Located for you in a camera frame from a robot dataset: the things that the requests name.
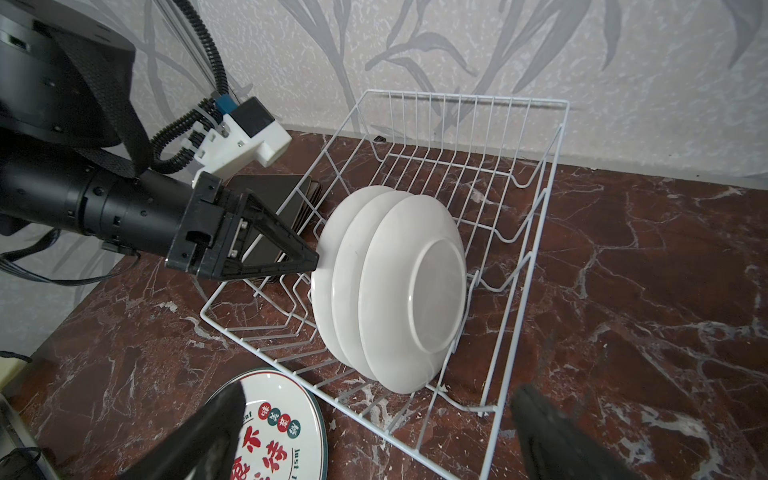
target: plate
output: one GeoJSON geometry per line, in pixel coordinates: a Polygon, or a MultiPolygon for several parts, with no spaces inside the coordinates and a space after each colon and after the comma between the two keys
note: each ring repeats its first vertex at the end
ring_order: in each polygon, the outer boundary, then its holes
{"type": "Polygon", "coordinates": [[[440,371],[466,290],[464,249],[451,214],[429,195],[397,203],[371,239],[358,298],[362,349],[382,385],[407,394],[440,371]]]}
{"type": "Polygon", "coordinates": [[[412,196],[408,192],[395,190],[368,202],[346,229],[333,266],[331,310],[339,344],[352,363],[351,367],[373,380],[376,380],[376,376],[362,350],[357,316],[362,264],[366,259],[368,245],[386,214],[401,200],[412,196]]]}
{"type": "Polygon", "coordinates": [[[224,386],[238,381],[246,407],[231,478],[323,480],[328,470],[328,440],[315,397],[271,368],[246,372],[224,386]]]}
{"type": "Polygon", "coordinates": [[[333,311],[331,310],[331,283],[333,281],[333,265],[336,263],[336,255],[339,245],[346,233],[346,229],[358,212],[371,200],[381,194],[392,191],[392,188],[383,185],[365,187],[352,192],[333,211],[328,223],[326,223],[320,239],[317,241],[317,253],[320,259],[317,268],[312,272],[311,293],[312,311],[315,316],[315,324],[320,332],[320,337],[328,347],[328,350],[341,363],[352,366],[344,355],[344,352],[336,337],[336,329],[333,326],[333,311]]]}

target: dish rack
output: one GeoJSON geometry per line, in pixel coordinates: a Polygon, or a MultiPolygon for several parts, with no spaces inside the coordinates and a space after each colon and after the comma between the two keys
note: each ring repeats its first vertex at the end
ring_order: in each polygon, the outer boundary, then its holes
{"type": "Polygon", "coordinates": [[[569,107],[540,98],[368,90],[308,166],[305,178],[325,190],[319,203],[310,205],[297,186],[278,210],[300,195],[311,214],[298,231],[314,245],[333,208],[367,185],[430,194],[447,206],[465,245],[467,309],[441,372],[418,392],[387,391],[328,352],[313,322],[309,274],[221,283],[200,316],[439,475],[487,478],[569,107]],[[253,301],[234,315],[216,314],[221,303],[231,303],[228,297],[250,295],[253,301]],[[491,305],[492,314],[475,315],[481,308],[475,304],[491,305]],[[482,322],[491,337],[477,338],[487,348],[464,348],[471,340],[462,338],[482,322]],[[485,381],[468,386],[467,376],[485,381]],[[459,433],[471,432],[463,445],[477,445],[478,452],[434,445],[441,425],[469,425],[441,431],[459,442],[459,433]]]}

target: robotic arm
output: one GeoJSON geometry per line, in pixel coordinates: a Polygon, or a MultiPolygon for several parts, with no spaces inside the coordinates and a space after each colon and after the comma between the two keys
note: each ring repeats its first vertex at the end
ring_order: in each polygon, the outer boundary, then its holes
{"type": "Polygon", "coordinates": [[[52,0],[0,0],[0,233],[43,223],[213,280],[315,270],[317,253],[254,192],[235,194],[218,177],[254,159],[272,164],[290,136],[256,98],[234,104],[202,21],[187,0],[176,3],[209,52],[216,98],[150,142],[128,100],[135,47],[127,39],[52,0]],[[161,160],[186,131],[180,153],[161,160]],[[101,149],[121,142],[130,159],[101,149]],[[192,158],[204,166],[192,186],[165,175],[192,158]],[[252,229],[285,261],[244,265],[252,229]]]}

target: brown marble table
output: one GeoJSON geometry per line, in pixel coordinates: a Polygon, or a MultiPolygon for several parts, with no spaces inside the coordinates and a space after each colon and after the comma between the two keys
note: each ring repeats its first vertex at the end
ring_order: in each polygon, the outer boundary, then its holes
{"type": "MultiPolygon", "coordinates": [[[[302,172],[327,140],[294,137],[276,171],[302,172]]],[[[532,382],[648,478],[768,478],[766,252],[768,192],[559,167],[513,388],[532,382]]],[[[113,477],[262,365],[200,320],[215,287],[147,255],[37,351],[11,401],[62,474],[113,477]]],[[[248,311],[242,292],[218,318],[248,311]]],[[[447,378],[457,396],[482,388],[474,362],[488,361],[504,298],[476,297],[447,378]]],[[[435,477],[321,405],[329,478],[435,477]]],[[[472,477],[488,425],[437,409],[425,450],[472,477]]],[[[491,477],[525,477],[508,412],[491,477]]]]}

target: circular logo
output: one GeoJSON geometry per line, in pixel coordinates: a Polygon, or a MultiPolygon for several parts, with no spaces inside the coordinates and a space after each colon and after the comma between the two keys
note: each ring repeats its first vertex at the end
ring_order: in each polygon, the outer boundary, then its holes
{"type": "Polygon", "coordinates": [[[272,426],[277,425],[277,419],[280,418],[280,409],[271,409],[270,414],[266,418],[266,422],[272,426]]]}
{"type": "Polygon", "coordinates": [[[269,402],[264,402],[261,404],[261,407],[259,407],[259,418],[262,420],[266,420],[268,416],[270,416],[270,410],[272,409],[272,406],[269,402]]]}
{"type": "Polygon", "coordinates": [[[288,425],[288,438],[294,439],[301,433],[301,424],[298,420],[291,420],[290,425],[288,425]]]}
{"type": "Polygon", "coordinates": [[[283,413],[280,416],[280,419],[277,420],[277,429],[281,433],[284,433],[288,429],[289,424],[290,424],[290,415],[288,415],[287,413],[283,413]]]}

